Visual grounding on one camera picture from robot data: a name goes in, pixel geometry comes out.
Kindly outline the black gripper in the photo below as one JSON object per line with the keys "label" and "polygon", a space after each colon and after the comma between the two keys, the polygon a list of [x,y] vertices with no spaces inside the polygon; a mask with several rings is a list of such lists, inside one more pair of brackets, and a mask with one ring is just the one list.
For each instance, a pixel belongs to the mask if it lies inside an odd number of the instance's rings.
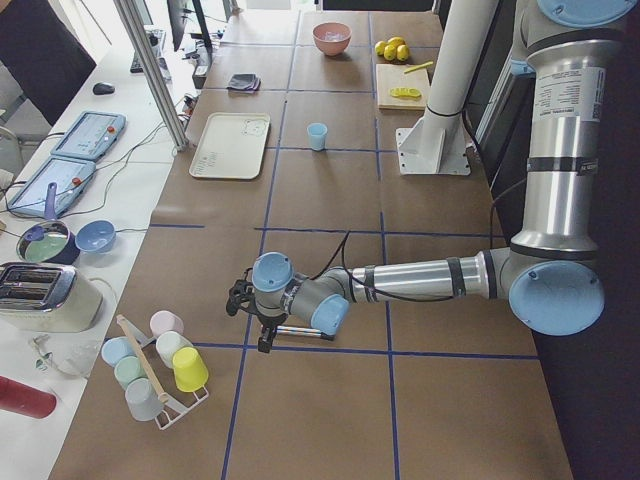
{"label": "black gripper", "polygon": [[284,324],[288,318],[288,314],[279,308],[263,308],[254,305],[255,315],[261,323],[261,335],[258,339],[257,348],[260,353],[269,353],[270,345],[273,344],[277,336],[277,328]]}

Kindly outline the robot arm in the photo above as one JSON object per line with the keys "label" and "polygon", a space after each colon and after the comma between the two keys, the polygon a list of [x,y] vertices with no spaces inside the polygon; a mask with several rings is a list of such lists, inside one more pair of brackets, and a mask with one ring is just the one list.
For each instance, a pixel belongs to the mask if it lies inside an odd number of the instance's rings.
{"label": "robot arm", "polygon": [[530,329],[552,336],[591,326],[604,308],[593,271],[589,209],[606,68],[619,50],[631,1],[520,1],[511,70],[535,79],[523,226],[506,248],[472,257],[350,269],[307,277],[278,252],[252,269],[250,312],[269,352],[285,321],[332,337],[358,302],[440,302],[466,295],[509,302]]}

